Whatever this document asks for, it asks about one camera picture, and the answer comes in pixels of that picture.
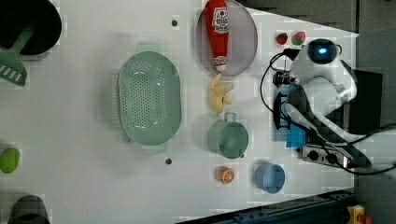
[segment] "red ketchup bottle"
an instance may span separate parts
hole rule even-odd
[[[206,3],[205,20],[216,69],[224,71],[227,66],[226,57],[230,31],[227,5],[224,0],[209,0]]]

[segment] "black cable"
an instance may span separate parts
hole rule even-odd
[[[320,146],[323,148],[323,150],[330,156],[331,153],[330,153],[329,150],[323,145],[322,141],[321,141],[315,134],[314,134],[313,136],[318,140],[318,142],[319,142]],[[354,172],[354,171],[351,171],[351,170],[345,168],[345,167],[344,167],[342,164],[340,164],[340,162],[338,162],[338,161],[336,162],[336,164],[337,164],[341,169],[343,169],[343,170],[345,170],[345,171],[347,171],[348,173],[353,174],[353,175],[379,175],[379,174],[383,174],[383,173],[385,173],[385,172],[391,171],[391,170],[393,170],[393,169],[396,168],[396,164],[393,163],[393,166],[392,166],[392,167],[389,167],[389,168],[384,169],[384,170],[374,171],[374,172],[370,172],[370,173],[361,173],[361,172]]]
[[[341,47],[341,45],[335,45],[335,46],[337,46],[338,48],[340,48],[340,54],[342,54],[342,53],[343,53],[343,47]]]
[[[283,118],[281,117],[283,120],[290,121],[290,117],[286,116],[285,113],[283,113],[283,110],[282,110],[282,105],[285,104],[285,103],[286,103],[286,101],[282,102],[279,105],[279,111],[280,111],[280,114],[283,116]]]
[[[353,144],[355,144],[355,143],[359,143],[359,142],[363,141],[364,139],[366,139],[366,138],[372,136],[373,134],[382,133],[383,131],[386,131],[386,130],[388,130],[388,129],[394,129],[395,127],[396,127],[396,123],[390,123],[390,124],[387,124],[387,125],[384,125],[384,126],[382,126],[382,127],[379,127],[379,128],[377,128],[377,129],[375,129],[375,130],[372,131],[371,133],[366,134],[364,137],[362,137],[362,138],[360,138],[360,139],[358,139],[358,140],[355,140],[355,141],[353,141],[353,142],[347,142],[347,143],[348,143],[349,145],[353,145]]]
[[[269,107],[269,105],[268,105],[267,103],[265,103],[264,97],[263,97],[263,95],[262,95],[262,83],[264,82],[264,79],[265,79],[265,77],[266,77],[266,75],[267,75],[267,73],[268,73],[268,71],[269,71],[270,68],[272,68],[273,70],[277,71],[277,69],[275,69],[272,65],[273,65],[273,63],[274,63],[277,59],[279,59],[279,58],[282,57],[283,55],[284,55],[283,53],[278,53],[278,54],[276,54],[276,55],[270,60],[270,64],[269,64],[268,67],[265,69],[265,72],[264,72],[264,74],[262,75],[262,81],[261,81],[261,83],[260,83],[260,97],[262,98],[262,102],[264,103],[264,105],[265,105],[265,106],[268,108],[268,110],[271,111],[272,113],[274,113],[274,110],[272,110],[272,109]],[[307,127],[305,127],[305,126],[303,126],[303,125],[301,125],[301,124],[299,124],[299,123],[297,123],[297,122],[292,121],[290,117],[287,117],[287,116],[283,113],[282,108],[280,108],[280,112],[281,112],[281,115],[283,116],[283,118],[281,117],[283,120],[285,120],[285,121],[287,121],[287,122],[290,122],[291,124],[293,124],[293,125],[295,125],[296,127],[302,129],[302,130],[305,131],[306,133],[312,133],[311,135],[313,135],[315,138],[317,138],[317,140],[318,140],[320,146],[323,148],[323,150],[324,150],[328,155],[331,155],[330,151],[323,145],[322,140],[318,138],[318,134],[317,134],[314,130],[309,129],[309,128],[307,128]],[[369,133],[369,134],[365,135],[363,138],[360,138],[360,139],[358,139],[358,140],[356,140],[356,141],[353,141],[353,142],[347,142],[347,141],[346,141],[346,143],[347,143],[347,144],[350,144],[350,145],[353,145],[353,144],[355,144],[355,143],[358,143],[358,142],[360,142],[360,141],[363,141],[364,139],[370,137],[371,135],[373,135],[373,134],[375,134],[375,133],[380,133],[381,131],[384,131],[384,130],[386,130],[386,129],[392,127],[392,126],[393,126],[393,127],[396,127],[396,123],[387,124],[387,125],[385,125],[385,126],[383,126],[383,127],[378,128],[377,130],[373,131],[372,133]],[[350,174],[353,174],[353,175],[379,175],[379,174],[383,174],[383,173],[385,173],[385,172],[388,172],[388,171],[393,170],[393,169],[396,168],[396,163],[393,163],[393,166],[392,166],[392,167],[389,167],[388,169],[384,169],[384,170],[380,170],[380,171],[375,171],[375,172],[370,172],[370,173],[361,173],[361,172],[354,172],[354,171],[351,171],[351,170],[345,168],[345,167],[344,167],[342,164],[340,164],[338,161],[336,162],[336,164],[337,164],[341,169],[343,169],[344,171],[346,171],[346,172],[348,172],[348,173],[350,173]]]
[[[260,82],[260,97],[262,98],[262,102],[264,103],[265,107],[267,107],[267,109],[269,111],[271,111],[271,113],[274,113],[274,110],[270,108],[270,106],[265,102],[264,100],[264,96],[262,95],[262,83],[264,82],[264,79],[268,73],[268,71],[270,70],[270,68],[272,68],[272,64],[279,59],[280,57],[283,56],[283,53],[278,53],[276,54],[271,60],[270,60],[270,64],[268,65],[268,67],[265,69],[264,74],[262,75],[262,81]]]
[[[288,59],[288,56],[287,55],[285,55],[285,65],[283,66],[283,70],[285,70],[286,71],[286,60]]]
[[[264,82],[265,76],[267,75],[268,70],[270,70],[270,67],[271,67],[271,64],[268,65],[267,69],[265,69],[264,75],[262,75],[262,81],[260,82],[260,97],[262,98],[262,102],[263,102],[264,105],[267,107],[267,109],[268,109],[269,111],[271,111],[271,113],[274,113],[274,110],[272,110],[272,109],[270,108],[270,106],[269,106],[267,103],[265,103],[264,97],[262,96],[262,83]]]

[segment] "green spatula handle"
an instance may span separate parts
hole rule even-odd
[[[11,47],[12,50],[15,52],[20,53],[23,47],[27,44],[29,39],[32,37],[32,35],[35,33],[35,26],[31,22],[27,27],[25,27],[20,36],[18,36],[18,39],[15,41],[14,45]]]

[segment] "pink plate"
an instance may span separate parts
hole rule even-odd
[[[225,0],[230,22],[227,68],[224,76],[241,74],[254,60],[257,51],[257,29],[248,11],[234,0]],[[196,29],[196,48],[204,66],[217,73],[206,31],[205,14],[201,13]]]

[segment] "lime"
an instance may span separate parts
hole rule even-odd
[[[6,149],[0,158],[0,170],[6,174],[14,172],[20,162],[20,156],[21,153],[15,147]]]

